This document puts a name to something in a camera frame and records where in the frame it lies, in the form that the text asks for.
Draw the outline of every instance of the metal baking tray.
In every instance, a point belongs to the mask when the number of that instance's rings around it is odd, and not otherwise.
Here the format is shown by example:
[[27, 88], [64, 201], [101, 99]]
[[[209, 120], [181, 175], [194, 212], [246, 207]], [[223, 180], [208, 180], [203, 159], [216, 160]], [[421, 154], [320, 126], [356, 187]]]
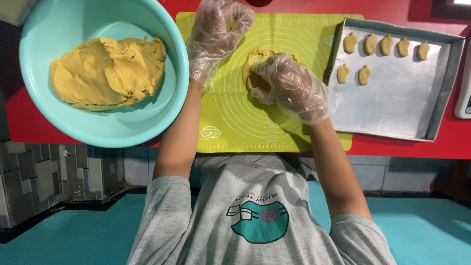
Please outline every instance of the metal baking tray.
[[[343, 50], [343, 39], [354, 32], [355, 53]], [[376, 53], [366, 56], [363, 41], [369, 33], [377, 37]], [[379, 41], [391, 34], [394, 44], [388, 56], [379, 51]], [[410, 41], [409, 56], [401, 58], [397, 43]], [[419, 62], [417, 45], [427, 41], [428, 59]], [[460, 36], [406, 28], [385, 22], [345, 18], [338, 26], [331, 57], [330, 89], [340, 94], [339, 107], [331, 119], [337, 131], [366, 133], [414, 141], [434, 141], [445, 112], [463, 52]], [[347, 63], [350, 74], [338, 83], [337, 69]], [[368, 65], [367, 85], [358, 83], [358, 71]]]

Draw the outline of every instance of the cookie dough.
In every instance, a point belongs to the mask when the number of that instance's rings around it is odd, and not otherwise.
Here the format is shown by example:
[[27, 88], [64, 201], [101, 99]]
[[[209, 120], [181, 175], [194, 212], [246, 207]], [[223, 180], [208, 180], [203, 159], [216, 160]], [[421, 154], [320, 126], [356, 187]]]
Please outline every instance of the cookie dough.
[[[274, 50], [262, 49], [262, 48], [255, 48], [249, 52], [249, 54], [247, 55], [245, 64], [242, 67], [242, 81], [244, 82], [245, 86], [247, 86], [249, 90], [251, 90], [252, 88], [258, 87], [267, 93], [270, 92], [271, 90], [270, 84], [267, 81], [265, 81], [263, 77], [257, 75], [256, 73], [252, 71], [252, 64], [250, 63], [250, 60], [254, 56], [260, 55], [261, 56], [260, 61], [264, 61], [270, 55], [273, 55], [273, 54], [277, 54], [277, 52]], [[291, 56], [293, 60], [297, 62], [299, 61], [298, 56], [296, 54], [289, 53], [288, 55]]]
[[358, 72], [358, 82], [361, 85], [368, 85], [368, 78], [370, 78], [371, 70], [368, 69], [368, 66], [363, 66]]
[[49, 65], [54, 91], [89, 111], [128, 106], [155, 95], [164, 71], [165, 46], [154, 38], [88, 40]]
[[406, 37], [402, 37], [398, 42], [398, 54], [401, 57], [409, 56], [410, 41]]
[[376, 41], [378, 39], [373, 33], [370, 33], [368, 37], [363, 41], [363, 50], [366, 55], [372, 55], [376, 52]]
[[388, 56], [391, 53], [391, 47], [394, 40], [391, 38], [391, 34], [388, 34], [380, 40], [380, 53], [383, 56]]
[[419, 44], [419, 47], [417, 48], [417, 59], [419, 61], [427, 60], [427, 53], [429, 53], [429, 50], [430, 45], [428, 45], [426, 41]]
[[337, 69], [337, 81], [339, 83], [345, 84], [347, 82], [346, 78], [350, 73], [350, 69], [347, 67], [347, 64], [343, 64], [339, 69]]
[[353, 32], [350, 33], [347, 37], [343, 39], [343, 50], [348, 53], [352, 54], [355, 52], [355, 45], [358, 43], [358, 38], [355, 36]]

